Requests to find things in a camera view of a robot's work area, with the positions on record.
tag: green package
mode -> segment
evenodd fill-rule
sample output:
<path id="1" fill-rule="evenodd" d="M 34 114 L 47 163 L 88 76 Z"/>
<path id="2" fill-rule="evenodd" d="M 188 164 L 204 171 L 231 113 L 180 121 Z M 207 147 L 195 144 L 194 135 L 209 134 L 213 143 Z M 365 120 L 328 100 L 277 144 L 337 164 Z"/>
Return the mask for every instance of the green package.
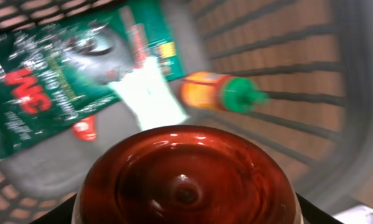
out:
<path id="1" fill-rule="evenodd" d="M 120 11 L 130 10 L 132 18 Z M 158 0 L 0 35 L 0 159 L 31 147 L 117 102 L 108 87 L 137 66 L 129 26 L 141 25 L 168 80 L 180 59 Z"/>

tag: black object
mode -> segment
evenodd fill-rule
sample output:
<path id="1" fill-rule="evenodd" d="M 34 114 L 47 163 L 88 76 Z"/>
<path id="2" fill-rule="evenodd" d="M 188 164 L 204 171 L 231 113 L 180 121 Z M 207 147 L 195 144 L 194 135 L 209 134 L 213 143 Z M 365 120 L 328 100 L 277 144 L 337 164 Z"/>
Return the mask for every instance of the black object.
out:
<path id="1" fill-rule="evenodd" d="M 75 202 L 75 196 L 71 197 L 48 214 L 37 219 L 31 224 L 71 224 L 72 212 Z M 340 224 L 341 222 L 334 219 L 324 211 L 315 207 L 312 203 L 297 194 L 298 201 L 301 205 L 301 211 L 304 216 L 304 224 Z"/>

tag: gray plastic basket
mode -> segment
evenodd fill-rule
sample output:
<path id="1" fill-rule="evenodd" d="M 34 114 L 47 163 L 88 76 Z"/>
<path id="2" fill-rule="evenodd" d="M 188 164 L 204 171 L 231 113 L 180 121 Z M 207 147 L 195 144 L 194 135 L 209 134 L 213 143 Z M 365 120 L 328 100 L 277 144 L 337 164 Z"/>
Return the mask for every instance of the gray plastic basket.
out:
<path id="1" fill-rule="evenodd" d="M 298 193 L 327 212 L 340 207 L 373 168 L 373 30 L 365 19 L 372 1 L 162 0 L 188 73 L 248 77 L 271 97 L 245 115 L 188 108 L 188 123 L 251 140 Z M 108 1 L 0 2 L 5 32 L 103 10 Z M 65 131 L 0 161 L 0 223 L 28 223 L 56 207 L 95 159 L 138 128 L 118 103 L 98 113 L 97 131 L 94 143 Z"/>

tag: brown glossy bowl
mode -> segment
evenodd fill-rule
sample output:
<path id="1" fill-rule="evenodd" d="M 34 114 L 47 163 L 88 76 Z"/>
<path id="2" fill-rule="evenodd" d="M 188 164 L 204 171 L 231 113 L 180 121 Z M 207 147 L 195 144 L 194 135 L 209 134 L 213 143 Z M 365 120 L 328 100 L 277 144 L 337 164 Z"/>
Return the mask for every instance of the brown glossy bowl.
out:
<path id="1" fill-rule="evenodd" d="M 293 224 L 285 174 L 259 147 L 201 126 L 168 126 L 118 143 L 79 194 L 84 224 Z"/>

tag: green cap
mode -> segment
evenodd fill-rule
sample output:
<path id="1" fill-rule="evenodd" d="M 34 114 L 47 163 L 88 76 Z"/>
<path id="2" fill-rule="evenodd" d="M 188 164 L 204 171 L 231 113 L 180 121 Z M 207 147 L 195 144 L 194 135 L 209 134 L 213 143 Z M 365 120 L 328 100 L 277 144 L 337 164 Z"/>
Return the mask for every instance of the green cap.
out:
<path id="1" fill-rule="evenodd" d="M 268 95 L 260 92 L 254 82 L 246 78 L 233 78 L 225 84 L 221 101 L 225 109 L 236 113 L 248 113 L 256 103 L 266 103 Z"/>

